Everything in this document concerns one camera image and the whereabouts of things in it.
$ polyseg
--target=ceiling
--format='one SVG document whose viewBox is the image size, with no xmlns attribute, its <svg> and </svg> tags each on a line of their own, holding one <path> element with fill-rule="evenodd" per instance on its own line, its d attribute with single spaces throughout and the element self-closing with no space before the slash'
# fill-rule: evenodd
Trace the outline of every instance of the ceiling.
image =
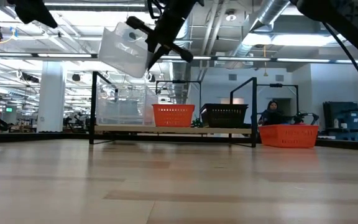
<svg viewBox="0 0 358 224">
<path fill-rule="evenodd" d="M 136 16 L 150 25 L 154 24 L 154 20 L 150 18 L 148 12 L 139 10 L 139 7 L 98 6 L 97 4 L 92 5 L 89 3 L 91 1 L 86 2 L 86 7 L 79 7 L 69 6 L 68 4 L 84 3 L 84 1 L 45 0 L 46 5 L 51 9 L 52 15 L 59 24 L 57 29 L 48 28 L 38 22 L 25 25 L 18 20 L 11 7 L 0 5 L 0 26 L 2 27 L 1 32 L 3 33 L 2 41 L 7 41 L 0 44 L 0 52 L 96 54 L 99 51 L 104 28 L 114 30 L 119 22 L 125 22 L 129 16 Z M 117 1 L 99 0 L 97 2 Z M 127 5 L 144 3 L 143 0 L 126 2 L 127 1 L 124 1 Z M 222 24 L 219 26 L 217 40 L 212 47 L 211 54 L 227 54 L 236 49 L 244 38 L 243 25 L 247 15 L 257 12 L 261 2 L 261 0 L 229 1 L 226 5 L 226 9 L 235 9 L 234 14 L 236 15 L 236 19 L 234 21 L 223 19 Z M 190 43 L 190 51 L 193 55 L 200 55 L 208 21 L 214 19 L 215 26 L 220 13 L 225 13 L 218 12 L 215 18 L 211 18 L 213 3 L 214 1 L 206 1 L 205 7 L 196 5 L 189 17 L 190 36 L 187 37 L 185 41 Z M 270 32 L 259 33 L 263 35 L 267 34 L 269 37 L 274 38 L 278 35 L 298 34 L 300 32 L 309 35 L 329 36 L 326 30 L 321 29 L 321 26 L 317 22 L 302 16 L 293 6 L 287 7 L 283 14 L 277 19 L 274 28 Z M 349 47 L 351 52 L 355 55 L 355 58 L 358 58 L 358 50 L 352 46 Z M 254 46 L 250 52 L 255 57 L 346 59 L 342 50 L 336 46 L 312 47 L 273 45 L 270 43 L 266 45 L 265 48 Z M 36 85 L 34 87 L 24 87 L 24 85 L 28 85 L 28 83 L 23 82 L 17 77 L 17 71 L 20 70 L 41 79 L 42 63 L 40 60 L 9 60 L 0 58 L 0 85 L 15 85 L 12 87 L 0 87 L 0 96 L 3 96 L 3 99 L 0 100 L 0 105 L 5 105 L 6 103 L 14 105 L 15 103 L 11 103 L 14 101 L 16 103 L 20 102 L 17 103 L 17 105 L 23 108 L 23 113 L 37 111 L 37 99 L 39 97 L 40 88 Z M 90 77 L 93 70 L 98 70 L 101 73 L 107 72 L 109 79 L 113 83 L 147 84 L 152 88 L 154 86 L 153 83 L 149 83 L 144 78 L 132 78 L 102 62 L 67 61 L 64 63 L 68 70 L 66 98 L 82 100 L 84 104 L 82 109 L 89 107 L 89 97 L 91 94 Z M 157 80 L 171 80 L 171 66 L 171 62 L 158 63 L 150 72 L 155 75 Z M 266 66 L 270 68 L 287 68 L 289 72 L 291 69 L 294 69 L 294 64 L 292 63 L 267 63 Z M 265 67 L 265 63 L 255 62 L 253 67 Z M 80 82 L 74 82 L 71 79 L 74 73 L 78 73 L 82 76 Z M 23 106 L 26 103 L 28 104 L 28 102 L 31 102 L 31 110 L 26 110 L 25 106 Z M 80 109 L 78 106 L 72 106 L 69 103 L 66 103 L 66 107 L 67 110 L 73 108 L 77 110 Z"/>
</svg>

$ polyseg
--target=orange basket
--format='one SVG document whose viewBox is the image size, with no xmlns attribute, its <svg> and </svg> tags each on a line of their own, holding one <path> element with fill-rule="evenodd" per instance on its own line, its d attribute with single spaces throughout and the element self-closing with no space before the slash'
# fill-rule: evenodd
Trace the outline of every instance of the orange basket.
<svg viewBox="0 0 358 224">
<path fill-rule="evenodd" d="M 259 127 L 262 144 L 274 147 L 311 148 L 316 144 L 317 125 L 270 125 Z"/>
<path fill-rule="evenodd" d="M 153 105 L 154 120 L 157 127 L 191 126 L 194 105 Z"/>
</svg>

